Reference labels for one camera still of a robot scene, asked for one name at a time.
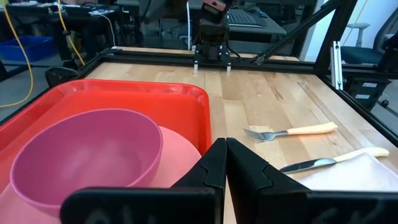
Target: butter knife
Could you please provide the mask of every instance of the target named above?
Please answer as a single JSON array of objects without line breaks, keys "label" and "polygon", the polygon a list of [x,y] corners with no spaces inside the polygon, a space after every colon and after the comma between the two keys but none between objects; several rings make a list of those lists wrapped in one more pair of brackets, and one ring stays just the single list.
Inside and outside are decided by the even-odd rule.
[{"label": "butter knife", "polygon": [[352,159],[362,153],[368,153],[369,155],[374,157],[388,156],[390,154],[387,149],[383,149],[380,147],[366,147],[334,158],[320,158],[311,161],[299,162],[293,165],[283,167],[280,171],[285,174],[291,174],[294,172],[300,172],[303,170],[309,170],[317,167],[330,166],[338,162]]}]

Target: white napkin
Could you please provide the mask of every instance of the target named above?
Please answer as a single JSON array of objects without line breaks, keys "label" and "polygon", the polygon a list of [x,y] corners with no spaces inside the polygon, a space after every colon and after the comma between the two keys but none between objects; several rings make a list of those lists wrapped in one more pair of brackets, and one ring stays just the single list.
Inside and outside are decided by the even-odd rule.
[{"label": "white napkin", "polygon": [[398,192],[398,175],[369,154],[340,162],[299,182],[312,190]]}]

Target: red tray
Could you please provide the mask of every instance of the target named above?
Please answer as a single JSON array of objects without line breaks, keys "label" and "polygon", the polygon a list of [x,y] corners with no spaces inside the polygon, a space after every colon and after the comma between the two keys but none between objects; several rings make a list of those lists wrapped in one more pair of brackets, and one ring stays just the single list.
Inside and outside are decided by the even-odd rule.
[{"label": "red tray", "polygon": [[16,154],[29,139],[63,118],[100,108],[146,114],[159,126],[188,139],[202,155],[211,146],[209,99],[199,87],[107,80],[68,82],[51,89],[0,126],[0,192],[9,183]]}]

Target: blue bin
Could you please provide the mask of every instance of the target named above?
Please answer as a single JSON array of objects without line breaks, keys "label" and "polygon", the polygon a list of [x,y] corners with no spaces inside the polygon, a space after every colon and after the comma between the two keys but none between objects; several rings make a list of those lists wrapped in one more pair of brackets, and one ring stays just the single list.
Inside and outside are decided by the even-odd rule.
[{"label": "blue bin", "polygon": [[[36,62],[57,53],[51,37],[27,35],[19,37],[19,40],[24,46],[30,62]],[[24,54],[16,39],[0,43],[0,58],[3,60],[25,62]]]}]

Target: wooden table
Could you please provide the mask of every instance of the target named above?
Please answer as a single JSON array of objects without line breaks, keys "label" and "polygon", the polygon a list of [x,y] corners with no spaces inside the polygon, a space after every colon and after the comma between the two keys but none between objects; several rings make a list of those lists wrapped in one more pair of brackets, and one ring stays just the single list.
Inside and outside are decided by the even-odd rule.
[{"label": "wooden table", "polygon": [[[125,50],[191,54],[185,50]],[[274,59],[297,60],[291,57]],[[103,63],[87,78],[189,83],[206,90],[210,97],[213,140],[232,137],[245,144],[274,167],[281,168],[319,157],[335,157],[363,147],[378,146],[390,151],[381,161],[398,171],[398,151],[354,109],[315,75],[253,72]],[[281,131],[332,121],[338,130],[331,134],[289,136],[272,142],[257,142],[242,129]],[[292,174],[294,179],[313,171]],[[235,223],[231,197],[226,194],[224,223]]]}]

